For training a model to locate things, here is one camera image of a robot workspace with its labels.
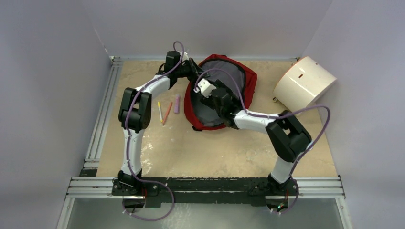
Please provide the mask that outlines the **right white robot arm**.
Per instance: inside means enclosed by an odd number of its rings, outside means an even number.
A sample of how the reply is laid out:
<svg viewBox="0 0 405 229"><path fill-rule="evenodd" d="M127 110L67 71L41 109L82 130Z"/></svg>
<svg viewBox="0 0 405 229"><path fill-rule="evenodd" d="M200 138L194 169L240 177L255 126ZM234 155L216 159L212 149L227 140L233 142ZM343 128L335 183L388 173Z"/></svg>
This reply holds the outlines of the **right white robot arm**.
<svg viewBox="0 0 405 229"><path fill-rule="evenodd" d="M280 114L249 111L239 87L233 91L219 80L210 82L202 79L194 91L203 96L201 102L215 110L225 126L268 135L277 154L274 168L268 176L268 188L274 194L284 191L292 179L294 163L312 141L299 120L287 111Z"/></svg>

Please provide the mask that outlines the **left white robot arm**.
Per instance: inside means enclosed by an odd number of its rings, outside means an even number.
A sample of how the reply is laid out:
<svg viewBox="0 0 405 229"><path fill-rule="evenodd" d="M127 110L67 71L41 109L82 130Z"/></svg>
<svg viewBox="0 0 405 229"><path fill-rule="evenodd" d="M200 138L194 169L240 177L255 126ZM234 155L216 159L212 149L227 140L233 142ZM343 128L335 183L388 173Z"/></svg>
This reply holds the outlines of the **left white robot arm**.
<svg viewBox="0 0 405 229"><path fill-rule="evenodd" d="M124 158L117 176L118 189L137 195L145 187L142 179L141 148L145 130L151 121L153 99L171 89L179 78L194 79L197 64L184 51L169 51L163 69L145 84L123 92L118 120L124 132Z"/></svg>

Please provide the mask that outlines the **red backpack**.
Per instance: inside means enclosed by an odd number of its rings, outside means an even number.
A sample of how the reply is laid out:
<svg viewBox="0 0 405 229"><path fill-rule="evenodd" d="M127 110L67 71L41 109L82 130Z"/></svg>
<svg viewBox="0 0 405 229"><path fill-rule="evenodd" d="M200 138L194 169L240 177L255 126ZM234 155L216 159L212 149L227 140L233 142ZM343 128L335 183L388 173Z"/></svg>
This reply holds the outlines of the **red backpack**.
<svg viewBox="0 0 405 229"><path fill-rule="evenodd" d="M221 81L234 93L234 105L227 109L211 109L202 103L202 95L194 92L195 83L189 82L183 102L186 119L195 131L212 131L226 127L236 128L235 115L248 108L253 100L257 74L225 55L212 54L198 64L204 72L201 76L211 82Z"/></svg>

